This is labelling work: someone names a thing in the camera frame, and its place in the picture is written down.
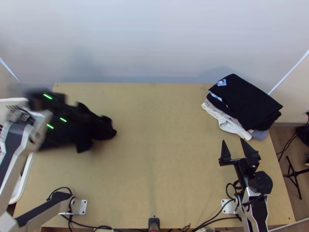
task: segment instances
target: tabletop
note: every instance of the tabletop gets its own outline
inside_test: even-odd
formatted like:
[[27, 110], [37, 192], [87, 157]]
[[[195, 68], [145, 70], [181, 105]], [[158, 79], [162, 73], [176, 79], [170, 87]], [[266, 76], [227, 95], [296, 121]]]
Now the tabletop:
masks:
[[[73, 145], [38, 152], [14, 216], [45, 202], [50, 192], [68, 186], [88, 200], [85, 215], [74, 220], [113, 228], [147, 228], [160, 218], [162, 228], [191, 227], [214, 216], [226, 199], [225, 186], [237, 179], [233, 166], [220, 167], [222, 140], [232, 158], [244, 157], [239, 136], [219, 129], [202, 109], [212, 84], [57, 83], [53, 91], [68, 103], [84, 103], [113, 120], [117, 135], [77, 154]], [[273, 144], [248, 142], [261, 156], [258, 171], [273, 180], [268, 224], [295, 222]], [[47, 227], [67, 227], [55, 216]], [[241, 226], [223, 220], [214, 227]]]

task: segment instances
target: black cloth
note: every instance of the black cloth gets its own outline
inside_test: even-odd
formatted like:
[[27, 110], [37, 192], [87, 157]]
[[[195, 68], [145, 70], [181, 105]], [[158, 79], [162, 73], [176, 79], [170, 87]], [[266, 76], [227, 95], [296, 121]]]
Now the black cloth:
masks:
[[296, 134], [304, 144], [309, 146], [309, 126], [296, 127]]
[[239, 76], [231, 74], [219, 81], [223, 84], [217, 83], [209, 91], [222, 98], [223, 102], [210, 94], [207, 99], [218, 109], [238, 119], [245, 130], [268, 130], [280, 117], [282, 105]]
[[61, 114], [54, 114], [49, 129], [40, 150], [61, 147], [70, 143], [75, 144], [77, 153], [91, 149], [92, 140], [107, 140], [113, 138], [117, 131], [112, 126], [112, 120], [106, 116], [97, 116], [84, 104], [74, 107], [76, 114], [84, 116], [84, 120], [60, 120]]

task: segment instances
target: folded clothes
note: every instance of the folded clothes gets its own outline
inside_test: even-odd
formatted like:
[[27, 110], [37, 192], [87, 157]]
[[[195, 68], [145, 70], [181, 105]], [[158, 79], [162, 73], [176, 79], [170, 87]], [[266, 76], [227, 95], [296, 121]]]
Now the folded clothes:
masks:
[[267, 131], [248, 130], [248, 132], [252, 135], [253, 138], [257, 140], [263, 140], [268, 135], [268, 130]]
[[237, 134], [245, 140], [250, 140], [252, 135], [245, 131], [245, 129], [240, 125], [237, 119], [232, 118], [231, 116], [227, 115], [223, 111], [217, 109], [213, 104], [211, 104], [208, 99], [202, 104], [202, 108], [206, 110], [211, 116], [218, 119], [219, 128]]
[[235, 74], [219, 80], [209, 91], [222, 101], [211, 94], [207, 99], [219, 110], [238, 119], [246, 131], [266, 131], [281, 115], [282, 105]]

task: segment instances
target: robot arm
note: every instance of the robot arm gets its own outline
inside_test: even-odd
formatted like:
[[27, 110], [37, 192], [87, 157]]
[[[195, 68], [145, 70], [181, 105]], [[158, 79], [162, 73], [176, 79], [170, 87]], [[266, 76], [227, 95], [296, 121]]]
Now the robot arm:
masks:
[[45, 139], [53, 113], [48, 109], [36, 112], [20, 107], [8, 115], [0, 137], [2, 160], [0, 163], [0, 231], [31, 232], [61, 214], [85, 214], [87, 201], [78, 200], [72, 193], [57, 191], [44, 204], [17, 217], [6, 209], [18, 176], [27, 156], [39, 149]]
[[[223, 212], [238, 214], [242, 219], [245, 232], [267, 232], [267, 199], [272, 191], [273, 182], [265, 172], [256, 172], [261, 160], [258, 151], [243, 139], [241, 139], [241, 145], [245, 158], [231, 159], [228, 147], [225, 141], [222, 141], [219, 164], [220, 166], [233, 165], [241, 186], [241, 192], [234, 195], [235, 201], [228, 203]], [[228, 200], [222, 200], [222, 206]]]

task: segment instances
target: cable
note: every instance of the cable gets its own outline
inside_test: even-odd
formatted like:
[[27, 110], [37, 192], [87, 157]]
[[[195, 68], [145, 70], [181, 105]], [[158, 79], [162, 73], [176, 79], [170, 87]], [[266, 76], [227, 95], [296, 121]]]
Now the cable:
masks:
[[[72, 194], [72, 190], [71, 190], [70, 188], [68, 188], [68, 187], [60, 187], [60, 188], [57, 188], [57, 189], [55, 189], [54, 191], [52, 191], [51, 194], [48, 196], [48, 198], [47, 198], [46, 200], [49, 201], [49, 200], [51, 199], [52, 195], [53, 195], [56, 191], [58, 191], [58, 190], [60, 190], [60, 189], [67, 189], [67, 190], [69, 191], [69, 193]], [[112, 230], [112, 228], [111, 228], [110, 226], [106, 226], [106, 225], [100, 225], [100, 226], [98, 226], [98, 227], [95, 227], [95, 226], [89, 226], [89, 225], [83, 225], [83, 224], [77, 223], [77, 222], [75, 222], [75, 221], [72, 220], [73, 215], [70, 215], [69, 218], [67, 218], [67, 217], [64, 216], [64, 215], [60, 215], [60, 216], [62, 216], [63, 218], [65, 218], [65, 219], [68, 221], [68, 228], [69, 228], [70, 232], [73, 232], [73, 231], [72, 231], [72, 228], [71, 228], [71, 223], [76, 224], [76, 225], [79, 225], [79, 226], [81, 226], [81, 227], [95, 229], [94, 231], [96, 231], [97, 229]]]
[[72, 218], [73, 218], [73, 215], [70, 215], [70, 216], [69, 216], [69, 220], [68, 220], [68, 227], [69, 227], [69, 231], [70, 231], [70, 232], [73, 232], [73, 231], [72, 231], [72, 228], [71, 228], [71, 220], [72, 220]]
[[230, 218], [219, 218], [219, 219], [216, 219], [216, 220], [213, 220], [212, 222], [209, 222], [207, 224], [204, 225], [204, 227], [214, 223], [214, 222], [218, 222], [218, 221], [222, 221], [222, 220], [228, 220], [228, 219], [239, 219], [239, 217], [230, 217]]
[[207, 220], [206, 222], [203, 222], [203, 223], [200, 224], [198, 227], [194, 228], [194, 229], [192, 230], [192, 232], [195, 232], [195, 231], [199, 230], [200, 228], [205, 227], [205, 224], [208, 223], [209, 221], [211, 221], [212, 219], [216, 218], [216, 217], [222, 212], [222, 210], [224, 209], [224, 207], [225, 207], [228, 203], [230, 203], [231, 201], [235, 201], [235, 199], [231, 199], [231, 200], [227, 201], [227, 202], [222, 206], [222, 208], [219, 210], [219, 212], [218, 212], [215, 216], [213, 216], [211, 219]]
[[[69, 220], [69, 218], [67, 218], [66, 216], [64, 215], [61, 215], [63, 218], [65, 218], [66, 220]], [[91, 229], [105, 229], [105, 230], [112, 230], [113, 228], [111, 228], [110, 226], [106, 226], [106, 225], [101, 225], [101, 226], [98, 226], [98, 227], [95, 227], [95, 226], [90, 226], [90, 225], [84, 225], [84, 224], [80, 224], [78, 222], [75, 222], [73, 221], [72, 219], [70, 220], [70, 223], [73, 223], [73, 224], [76, 224], [76, 225], [79, 225], [81, 227], [85, 227], [85, 228], [91, 228]]]
[[[309, 123], [309, 111], [306, 112], [306, 115], [308, 116], [308, 120], [307, 120], [305, 126], [307, 126], [308, 123]], [[283, 150], [282, 150], [281, 152], [276, 153], [276, 155], [281, 154], [281, 156], [280, 156], [279, 159], [278, 159], [278, 162], [280, 162], [280, 160], [281, 160], [281, 158], [282, 158], [282, 156], [283, 156], [283, 153], [289, 148], [289, 146], [291, 145], [292, 141], [293, 141], [296, 137], [298, 137], [298, 135], [297, 135], [296, 132], [295, 132], [295, 133], [292, 135], [292, 137], [286, 142], [286, 144], [284, 145]]]
[[186, 225], [184, 228], [180, 230], [180, 232], [187, 232], [188, 229], [190, 229], [191, 223], [189, 225]]
[[257, 197], [255, 197], [254, 199], [252, 199], [251, 201], [248, 201], [246, 203], [243, 203], [243, 206], [247, 206], [247, 205], [251, 205], [253, 204], [254, 202], [257, 202], [259, 199], [261, 199], [262, 197], [264, 197], [264, 194], [261, 194]]
[[70, 188], [68, 187], [59, 187], [58, 189], [55, 189], [54, 191], [51, 192], [51, 194], [48, 196], [48, 198], [46, 199], [46, 201], [49, 201], [51, 199], [51, 196], [58, 190], [60, 189], [67, 189], [69, 191], [70, 194], [72, 194], [72, 191]]
[[283, 153], [289, 148], [290, 144], [292, 143], [292, 141], [293, 141], [296, 137], [298, 137], [298, 135], [295, 135], [295, 137], [292, 137], [292, 138], [290, 139], [289, 145], [286, 147], [286, 145], [287, 145], [287, 143], [286, 143], [286, 145], [284, 146], [283, 151], [282, 151], [282, 152], [279, 152], [279, 154], [281, 153], [281, 156], [279, 157], [278, 162], [280, 162], [280, 160], [281, 160], [281, 158], [282, 158], [282, 156], [283, 156]]
[[229, 195], [229, 193], [228, 193], [228, 187], [229, 187], [230, 185], [234, 188], [235, 193], [237, 193], [236, 187], [235, 187], [232, 183], [228, 183], [228, 184], [226, 185], [226, 187], [225, 187], [225, 192], [226, 192], [226, 195], [229, 197], [229, 199], [235, 201], [235, 198], [232, 198], [232, 197]]

